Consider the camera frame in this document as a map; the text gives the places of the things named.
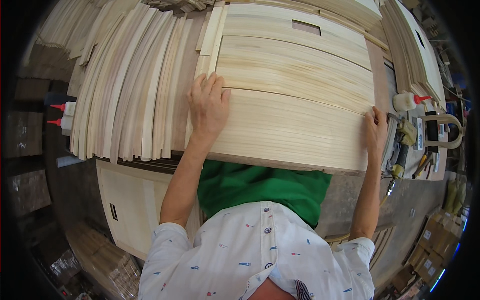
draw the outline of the right hand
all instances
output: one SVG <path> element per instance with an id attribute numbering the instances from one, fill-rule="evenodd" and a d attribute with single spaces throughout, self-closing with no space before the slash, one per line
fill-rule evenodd
<path id="1" fill-rule="evenodd" d="M 203 84 L 206 76 L 203 73 L 195 79 L 187 97 L 193 126 L 192 135 L 212 145 L 227 123 L 231 90 L 222 92 L 223 77 L 217 77 L 215 72 Z"/>
<path id="2" fill-rule="evenodd" d="M 380 162 L 387 137 L 387 116 L 375 106 L 372 107 L 372 110 L 373 115 L 369 111 L 365 113 L 368 159 Z"/>

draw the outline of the workshop floor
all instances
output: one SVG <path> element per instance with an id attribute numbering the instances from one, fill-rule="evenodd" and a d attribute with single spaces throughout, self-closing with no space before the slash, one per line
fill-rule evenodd
<path id="1" fill-rule="evenodd" d="M 49 120 L 55 118 L 54 110 L 48 110 Z M 108 233 L 96 177 L 95 160 L 56 168 L 55 159 L 67 155 L 65 139 L 60 128 L 48 126 L 45 139 L 47 179 L 55 212 L 65 229 L 87 218 L 97 229 Z M 381 193 L 386 191 L 389 179 L 381 182 Z M 362 177 L 333 176 L 324 202 L 319 225 L 320 236 L 348 232 Z M 446 191 L 446 180 L 415 181 L 404 180 L 397 184 L 392 195 L 380 209 L 379 226 L 389 223 L 396 230 L 385 255 L 372 269 L 376 287 L 390 279 L 401 268 L 424 216 L 441 204 Z M 410 217 L 411 209 L 415 215 Z"/>

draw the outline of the rectangular hole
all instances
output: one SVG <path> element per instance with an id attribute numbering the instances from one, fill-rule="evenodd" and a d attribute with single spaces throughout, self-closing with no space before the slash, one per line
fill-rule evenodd
<path id="1" fill-rule="evenodd" d="M 417 30 L 415 30 L 415 32 L 417 33 L 417 36 L 419 37 L 419 41 L 420 41 L 420 44 L 423 46 L 423 48 L 425 49 L 425 45 L 423 44 L 423 41 L 421 40 L 421 37 L 420 37 L 420 34 Z"/>
<path id="2" fill-rule="evenodd" d="M 118 221 L 119 219 L 117 217 L 117 211 L 115 210 L 115 205 L 112 203 L 110 203 L 110 210 L 112 211 L 112 218 Z"/>
<path id="3" fill-rule="evenodd" d="M 297 21 L 297 20 L 292 20 L 292 28 L 293 29 L 298 29 L 298 30 L 303 30 L 306 32 L 313 33 L 315 35 L 321 36 L 322 32 L 320 31 L 320 27 L 313 25 L 313 24 L 308 24 L 302 21 Z"/>

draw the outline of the person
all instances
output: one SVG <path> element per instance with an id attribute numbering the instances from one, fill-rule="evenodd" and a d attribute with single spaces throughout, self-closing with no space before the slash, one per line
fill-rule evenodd
<path id="1" fill-rule="evenodd" d="M 231 94 L 222 92 L 222 77 L 205 79 L 196 78 L 188 92 L 193 131 L 162 203 L 138 299 L 372 299 L 369 262 L 386 115 L 376 107 L 365 114 L 368 166 L 349 241 L 335 251 L 291 209 L 267 199 L 216 212 L 192 246 L 185 226 L 202 165 L 227 122 Z"/>

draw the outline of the white shirt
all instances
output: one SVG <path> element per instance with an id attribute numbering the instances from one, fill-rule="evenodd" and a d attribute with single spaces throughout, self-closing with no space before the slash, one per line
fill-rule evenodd
<path id="1" fill-rule="evenodd" d="M 371 300 L 374 244 L 330 246 L 287 207 L 255 202 L 219 211 L 192 245 L 185 229 L 159 225 L 140 278 L 139 300 L 246 300 L 268 278 L 295 299 Z"/>

